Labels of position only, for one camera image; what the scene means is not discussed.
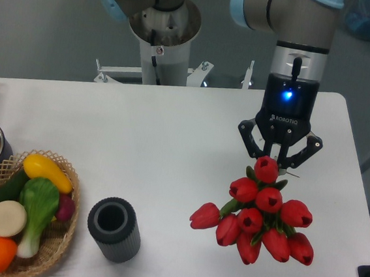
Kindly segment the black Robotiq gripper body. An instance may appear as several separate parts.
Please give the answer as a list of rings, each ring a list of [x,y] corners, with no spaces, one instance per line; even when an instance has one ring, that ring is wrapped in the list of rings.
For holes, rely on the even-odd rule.
[[[311,131],[310,117],[319,90],[317,81],[297,81],[288,76],[270,74],[262,101],[255,116],[256,125],[264,139],[264,151],[284,141],[286,131],[292,130],[289,145],[295,145]],[[281,150],[277,157],[280,163]]]

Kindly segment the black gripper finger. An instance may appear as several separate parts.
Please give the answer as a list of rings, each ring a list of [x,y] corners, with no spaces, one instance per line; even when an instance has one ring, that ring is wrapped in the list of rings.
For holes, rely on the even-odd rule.
[[[256,121],[254,119],[246,119],[240,122],[238,125],[238,130],[249,156],[251,158],[260,158],[262,156],[267,156],[268,153],[264,150],[261,150],[253,138],[253,129],[255,126]]]
[[[322,149],[323,142],[319,136],[316,136],[314,133],[310,132],[306,135],[307,144],[295,155],[287,156],[288,150],[290,148],[290,137],[293,133],[291,129],[286,131],[284,141],[281,144],[281,156],[279,164],[279,174],[284,175],[289,168],[296,169],[298,166],[301,166],[305,161],[310,157],[315,155],[319,150]]]

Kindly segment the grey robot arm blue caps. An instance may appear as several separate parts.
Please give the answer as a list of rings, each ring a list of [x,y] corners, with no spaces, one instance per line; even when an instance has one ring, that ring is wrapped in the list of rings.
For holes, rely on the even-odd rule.
[[[191,43],[201,14],[191,0],[100,0],[115,20],[127,20],[139,40],[142,81],[188,85]],[[239,132],[252,158],[270,155],[274,145],[280,173],[318,152],[322,140],[310,117],[344,0],[230,0],[241,27],[276,33],[278,41],[262,106]]]

